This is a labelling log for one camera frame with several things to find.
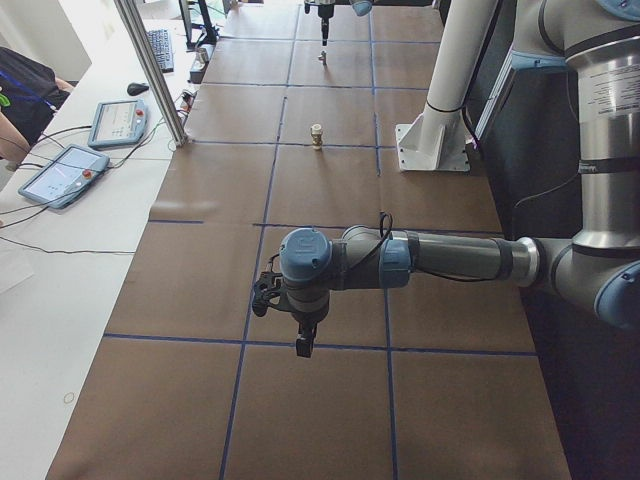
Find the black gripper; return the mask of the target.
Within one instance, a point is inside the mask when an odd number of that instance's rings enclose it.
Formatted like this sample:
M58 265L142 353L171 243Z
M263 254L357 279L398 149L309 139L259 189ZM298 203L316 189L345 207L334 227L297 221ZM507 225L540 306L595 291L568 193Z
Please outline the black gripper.
M317 326L325 318L325 311L294 312L292 316L298 323L298 334L295 341L296 355L310 358L314 349Z
M334 16L335 0L305 0L304 10L309 14L311 8L317 9L317 15L321 18L322 46L328 45L330 20Z

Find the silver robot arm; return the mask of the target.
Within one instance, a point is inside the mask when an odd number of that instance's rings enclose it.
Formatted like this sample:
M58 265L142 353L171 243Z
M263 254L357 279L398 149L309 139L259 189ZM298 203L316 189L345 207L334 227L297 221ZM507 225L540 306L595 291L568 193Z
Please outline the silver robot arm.
M304 0L304 13L309 14L312 9L315 9L318 18L320 19L321 42L323 47L328 45L330 20L334 16L335 6L337 4L349 5L358 17L367 15L373 7L373 1L370 0Z
M639 5L521 1L512 64L577 73L581 230L570 239L508 241L397 231L390 217L337 240L297 229L255 283L252 308L293 316L299 356L311 355L332 291L398 288L414 272L540 285L610 325L638 326Z

